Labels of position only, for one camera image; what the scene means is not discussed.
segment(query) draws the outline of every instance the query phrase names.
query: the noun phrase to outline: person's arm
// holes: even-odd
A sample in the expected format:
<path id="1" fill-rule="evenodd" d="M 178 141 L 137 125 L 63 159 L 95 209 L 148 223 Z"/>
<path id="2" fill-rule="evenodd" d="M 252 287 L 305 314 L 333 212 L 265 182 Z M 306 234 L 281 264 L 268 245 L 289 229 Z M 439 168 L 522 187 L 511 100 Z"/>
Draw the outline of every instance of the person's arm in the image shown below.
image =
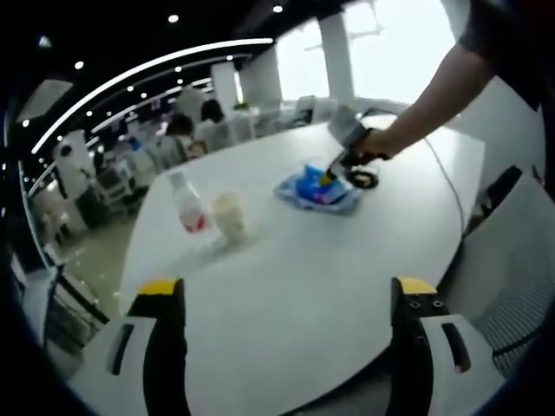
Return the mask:
<path id="1" fill-rule="evenodd" d="M 418 100 L 387 130 L 374 130 L 359 150 L 395 156 L 464 110 L 493 77 L 488 61 L 457 43 Z"/>

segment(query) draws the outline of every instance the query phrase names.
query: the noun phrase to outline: white cup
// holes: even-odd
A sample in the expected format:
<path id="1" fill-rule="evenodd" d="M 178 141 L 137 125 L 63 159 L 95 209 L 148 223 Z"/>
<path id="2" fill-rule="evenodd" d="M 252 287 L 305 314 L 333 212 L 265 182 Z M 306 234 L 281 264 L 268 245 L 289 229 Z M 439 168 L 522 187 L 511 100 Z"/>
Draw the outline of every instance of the white cup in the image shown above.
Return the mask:
<path id="1" fill-rule="evenodd" d="M 212 218 L 224 238 L 230 243 L 236 243 L 245 236 L 245 215 L 236 193 L 223 193 L 214 199 Z"/>

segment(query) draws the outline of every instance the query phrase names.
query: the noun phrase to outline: desk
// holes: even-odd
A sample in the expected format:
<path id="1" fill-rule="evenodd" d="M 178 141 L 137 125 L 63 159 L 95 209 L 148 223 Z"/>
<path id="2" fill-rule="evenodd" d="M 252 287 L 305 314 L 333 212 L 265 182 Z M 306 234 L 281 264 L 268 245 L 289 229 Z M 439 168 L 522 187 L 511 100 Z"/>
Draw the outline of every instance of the desk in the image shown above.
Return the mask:
<path id="1" fill-rule="evenodd" d="M 484 146 L 446 128 L 429 140 L 466 223 Z M 460 243 L 460 213 L 423 141 L 379 164 L 381 184 L 352 216 L 297 211 L 272 194 L 305 161 L 326 163 L 339 150 L 326 126 L 316 125 L 176 168 L 205 201 L 237 192 L 256 230 L 247 247 L 202 267 L 192 268 L 186 254 L 200 236 L 182 230 L 167 176 L 154 181 L 127 249 L 122 307 L 153 272 L 185 278 L 193 415 L 280 414 L 340 386 L 389 344 L 391 277 L 421 276 L 435 286 L 446 272 Z"/>

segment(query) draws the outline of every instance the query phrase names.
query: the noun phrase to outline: person's hand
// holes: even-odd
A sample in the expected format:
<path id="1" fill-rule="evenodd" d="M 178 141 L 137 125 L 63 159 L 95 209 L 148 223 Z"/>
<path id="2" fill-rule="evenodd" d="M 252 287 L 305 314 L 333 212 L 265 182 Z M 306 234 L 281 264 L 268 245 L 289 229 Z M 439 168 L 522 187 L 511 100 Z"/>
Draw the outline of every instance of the person's hand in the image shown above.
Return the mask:
<path id="1" fill-rule="evenodd" d="M 399 150 L 395 138 L 387 130 L 373 129 L 357 146 L 356 150 L 361 153 L 374 155 L 384 154 L 390 158 L 394 157 Z"/>

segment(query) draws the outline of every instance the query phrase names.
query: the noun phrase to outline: ceiling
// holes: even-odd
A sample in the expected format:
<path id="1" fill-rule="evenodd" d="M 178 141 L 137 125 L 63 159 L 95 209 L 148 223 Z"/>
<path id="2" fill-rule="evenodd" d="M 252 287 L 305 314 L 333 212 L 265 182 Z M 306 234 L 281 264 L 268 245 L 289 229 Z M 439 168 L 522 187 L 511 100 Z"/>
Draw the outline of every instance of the ceiling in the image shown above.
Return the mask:
<path id="1" fill-rule="evenodd" d="M 236 68 L 249 57 L 256 56 L 268 45 L 251 45 L 206 51 L 172 60 L 145 70 L 99 95 L 65 122 L 47 141 L 38 154 L 30 149 L 68 108 L 83 96 L 113 77 L 178 50 L 202 44 L 252 37 L 276 38 L 301 22 L 337 10 L 342 0 L 97 0 L 66 3 L 60 0 L 29 4 L 13 2 L 12 25 L 7 55 L 9 67 L 7 94 L 11 98 L 11 119 L 15 120 L 28 98 L 45 79 L 64 80 L 73 87 L 43 116 L 30 121 L 28 127 L 12 123 L 10 143 L 26 165 L 43 170 L 39 158 L 48 162 L 56 135 L 76 128 L 90 130 L 107 118 L 142 101 L 140 95 L 154 96 L 177 86 L 205 78 L 210 63 L 175 72 L 176 66 L 198 61 L 221 60 L 234 55 Z M 273 13 L 274 5 L 283 6 L 282 13 Z M 171 15 L 179 16 L 175 23 Z M 75 69 L 75 63 L 83 67 Z M 134 85 L 129 93 L 126 88 Z M 87 117 L 87 111 L 93 115 Z"/>

